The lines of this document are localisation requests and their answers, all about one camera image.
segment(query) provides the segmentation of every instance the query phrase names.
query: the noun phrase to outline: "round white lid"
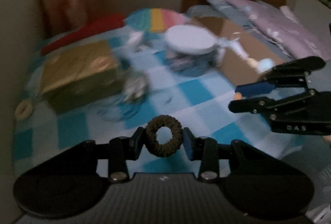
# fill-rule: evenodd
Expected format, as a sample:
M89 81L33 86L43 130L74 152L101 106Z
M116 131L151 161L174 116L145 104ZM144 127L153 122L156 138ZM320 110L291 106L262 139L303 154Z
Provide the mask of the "round white lid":
M216 36L209 30L194 25L175 25L165 33L171 49L191 55L202 55L214 50Z

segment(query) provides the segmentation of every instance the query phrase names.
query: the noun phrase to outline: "colorful mat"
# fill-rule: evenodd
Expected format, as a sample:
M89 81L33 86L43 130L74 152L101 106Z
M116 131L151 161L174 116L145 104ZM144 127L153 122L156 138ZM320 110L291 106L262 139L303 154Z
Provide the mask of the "colorful mat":
M137 10L125 19L125 24L138 31L163 33L174 25L186 22L183 14L167 9L142 9Z

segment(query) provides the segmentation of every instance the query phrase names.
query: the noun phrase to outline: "red object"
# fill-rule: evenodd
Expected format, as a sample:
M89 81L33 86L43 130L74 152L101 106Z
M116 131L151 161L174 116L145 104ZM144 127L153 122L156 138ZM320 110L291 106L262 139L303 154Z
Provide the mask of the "red object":
M40 50L41 55L46 55L58 48L64 47L81 39L97 35L109 30L120 28L124 26L123 20L125 17L121 14L113 14L105 16L90 25L84 26L83 28L72 32L53 43L48 44Z

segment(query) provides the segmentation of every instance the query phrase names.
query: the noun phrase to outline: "brown hair tie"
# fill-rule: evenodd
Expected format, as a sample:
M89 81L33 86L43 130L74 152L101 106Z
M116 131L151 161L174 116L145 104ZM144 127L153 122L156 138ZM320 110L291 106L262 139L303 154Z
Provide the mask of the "brown hair tie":
M159 144L157 141L156 132L161 127L168 127L171 130L173 137L165 144ZM160 115L153 118L146 126L146 141L147 150L157 157L169 157L174 154L181 146L182 126L178 120L169 115Z

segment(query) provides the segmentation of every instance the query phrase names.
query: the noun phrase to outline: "brown box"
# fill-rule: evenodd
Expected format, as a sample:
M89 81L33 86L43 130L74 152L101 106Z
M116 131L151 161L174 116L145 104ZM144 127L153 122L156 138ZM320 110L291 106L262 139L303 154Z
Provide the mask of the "brown box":
M123 88L120 64L106 41L72 48L50 58L40 92L57 113L118 94Z
M241 33L239 35L241 46L249 57L254 58L257 61L264 58L270 58L276 63L276 65L284 63L284 61L270 51L265 44L252 37L250 33L245 32L243 28L230 20L216 17L202 17L195 18L195 20L197 20L197 22L193 20L192 24L203 25L219 37L232 39L233 33ZM261 74L257 73L254 68L251 68L245 60L228 48L226 48L223 61L218 68L235 86L256 82L261 76Z

